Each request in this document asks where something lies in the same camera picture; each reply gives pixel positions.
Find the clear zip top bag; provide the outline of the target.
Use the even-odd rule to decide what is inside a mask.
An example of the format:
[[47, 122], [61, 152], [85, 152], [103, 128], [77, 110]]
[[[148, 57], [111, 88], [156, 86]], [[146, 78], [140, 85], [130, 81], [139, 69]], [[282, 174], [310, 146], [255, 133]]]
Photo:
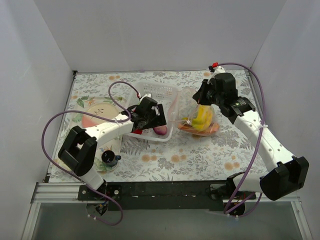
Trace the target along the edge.
[[[182, 121], [182, 118], [189, 118], [193, 120], [197, 117], [199, 104], [197, 104], [197, 102], [193, 99], [193, 95], [195, 93], [196, 93], [196, 90], [191, 87], [185, 87], [178, 92], [176, 97], [177, 105], [178, 105], [178, 115], [176, 119], [173, 121], [174, 126], [177, 129], [178, 129], [178, 124], [185, 125], [185, 123]], [[213, 106], [211, 106], [211, 108], [213, 113], [211, 124], [218, 123], [216, 112]]]

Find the pink beige round plate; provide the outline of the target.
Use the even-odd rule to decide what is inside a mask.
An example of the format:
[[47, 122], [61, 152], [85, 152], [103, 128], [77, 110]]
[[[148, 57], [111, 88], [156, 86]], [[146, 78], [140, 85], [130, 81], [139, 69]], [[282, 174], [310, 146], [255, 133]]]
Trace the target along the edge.
[[[107, 118], [107, 119], [113, 119], [115, 118], [118, 114], [119, 111], [115, 106], [109, 103], [99, 103], [96, 104], [92, 107], [90, 107], [87, 112], [89, 114]], [[94, 127], [99, 124], [104, 123], [105, 121], [96, 117], [92, 117], [89, 115], [83, 115], [81, 125], [83, 128], [89, 128], [89, 127]]]

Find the purple onion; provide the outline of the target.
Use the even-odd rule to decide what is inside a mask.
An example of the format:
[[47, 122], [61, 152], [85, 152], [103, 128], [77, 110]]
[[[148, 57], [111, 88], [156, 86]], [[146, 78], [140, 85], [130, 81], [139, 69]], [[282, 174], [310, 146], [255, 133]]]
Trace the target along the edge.
[[162, 126], [157, 126], [153, 128], [153, 131], [160, 136], [164, 136], [167, 134], [167, 126], [166, 125], [162, 125]]

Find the yellow banana bunch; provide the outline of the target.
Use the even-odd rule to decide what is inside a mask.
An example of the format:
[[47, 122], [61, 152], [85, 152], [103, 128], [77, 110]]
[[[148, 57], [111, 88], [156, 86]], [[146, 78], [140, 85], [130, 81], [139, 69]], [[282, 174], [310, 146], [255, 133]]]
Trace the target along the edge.
[[209, 105], [198, 105], [197, 116], [192, 119], [191, 126], [197, 130], [205, 130], [212, 122], [213, 111]]

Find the red strawberry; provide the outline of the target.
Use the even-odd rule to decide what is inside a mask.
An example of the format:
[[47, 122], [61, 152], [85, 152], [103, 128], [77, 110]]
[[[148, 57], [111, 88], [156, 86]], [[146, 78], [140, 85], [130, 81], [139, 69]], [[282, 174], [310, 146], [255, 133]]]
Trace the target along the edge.
[[142, 129], [136, 129], [132, 132], [133, 134], [141, 135], [143, 133]]

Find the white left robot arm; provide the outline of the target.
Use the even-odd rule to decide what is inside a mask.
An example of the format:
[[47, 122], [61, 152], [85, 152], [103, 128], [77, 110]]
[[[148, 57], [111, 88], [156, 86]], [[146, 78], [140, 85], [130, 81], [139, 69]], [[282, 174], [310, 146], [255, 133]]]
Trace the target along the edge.
[[99, 125], [71, 128], [58, 152], [58, 158], [75, 176], [88, 185], [89, 194], [95, 200], [101, 200], [107, 191], [103, 185], [105, 180], [94, 166], [97, 149], [122, 135], [166, 124], [163, 105], [145, 96], [139, 104], [124, 109], [116, 117], [107, 119]]

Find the dark blue mug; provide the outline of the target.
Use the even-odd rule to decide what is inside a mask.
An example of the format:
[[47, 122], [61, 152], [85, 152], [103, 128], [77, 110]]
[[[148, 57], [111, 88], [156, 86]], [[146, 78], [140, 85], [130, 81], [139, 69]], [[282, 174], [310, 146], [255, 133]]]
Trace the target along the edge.
[[120, 155], [116, 155], [112, 150], [106, 150], [101, 155], [101, 160], [108, 167], [115, 167], [118, 164], [122, 157]]

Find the floral table mat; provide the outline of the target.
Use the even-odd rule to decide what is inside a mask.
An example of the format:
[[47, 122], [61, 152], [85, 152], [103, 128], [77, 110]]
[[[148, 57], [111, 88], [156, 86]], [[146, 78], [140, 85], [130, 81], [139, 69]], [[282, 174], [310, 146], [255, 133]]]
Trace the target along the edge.
[[[59, 135], [62, 142], [70, 128], [82, 125], [81, 111], [115, 98], [129, 103], [131, 86], [139, 81], [166, 83], [179, 88], [198, 89], [209, 72], [156, 71], [107, 74], [78, 74], [73, 82], [68, 109]], [[102, 145], [94, 165], [107, 182], [224, 180], [246, 170], [254, 146], [220, 112], [216, 113], [219, 131], [209, 137], [193, 135], [174, 128], [166, 142], [123, 136]], [[121, 156], [114, 167], [102, 162], [102, 153], [111, 150]]]

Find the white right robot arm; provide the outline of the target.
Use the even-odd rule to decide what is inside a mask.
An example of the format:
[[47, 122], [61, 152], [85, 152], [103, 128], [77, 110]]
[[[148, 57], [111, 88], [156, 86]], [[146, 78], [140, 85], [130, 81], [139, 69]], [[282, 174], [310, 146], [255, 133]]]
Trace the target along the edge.
[[238, 96], [236, 79], [231, 73], [218, 73], [211, 79], [204, 79], [192, 98], [202, 106], [218, 106], [221, 114], [255, 147], [267, 169], [266, 175], [239, 172], [229, 176], [220, 189], [230, 198], [255, 192], [275, 201], [304, 186], [309, 162], [287, 150], [262, 123], [251, 101]]

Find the white plastic basket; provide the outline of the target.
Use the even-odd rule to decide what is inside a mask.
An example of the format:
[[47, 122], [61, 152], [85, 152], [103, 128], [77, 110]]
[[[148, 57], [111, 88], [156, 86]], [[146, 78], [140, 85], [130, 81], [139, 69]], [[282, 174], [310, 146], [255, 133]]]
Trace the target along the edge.
[[165, 135], [158, 135], [150, 128], [143, 130], [142, 134], [128, 133], [127, 136], [154, 142], [169, 141], [175, 128], [174, 120], [179, 113], [177, 96], [181, 89], [178, 86], [170, 85], [168, 83], [147, 80], [137, 81], [133, 86], [142, 96], [150, 94], [151, 98], [156, 100], [159, 104], [162, 104], [167, 122], [167, 133]]

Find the aluminium frame rail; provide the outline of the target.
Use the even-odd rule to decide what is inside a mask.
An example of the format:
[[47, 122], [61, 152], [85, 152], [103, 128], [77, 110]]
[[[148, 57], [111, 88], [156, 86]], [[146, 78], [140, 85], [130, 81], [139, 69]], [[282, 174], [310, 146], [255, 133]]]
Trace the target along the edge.
[[123, 210], [80, 183], [36, 185], [24, 240], [310, 240], [300, 198], [253, 197], [237, 209], [241, 217], [208, 209]]

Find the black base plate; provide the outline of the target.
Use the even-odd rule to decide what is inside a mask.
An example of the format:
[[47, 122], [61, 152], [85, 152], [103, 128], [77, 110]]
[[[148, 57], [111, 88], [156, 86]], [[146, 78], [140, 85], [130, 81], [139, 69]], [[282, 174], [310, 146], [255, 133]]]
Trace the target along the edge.
[[109, 182], [98, 191], [123, 210], [222, 211], [235, 184], [230, 180]]

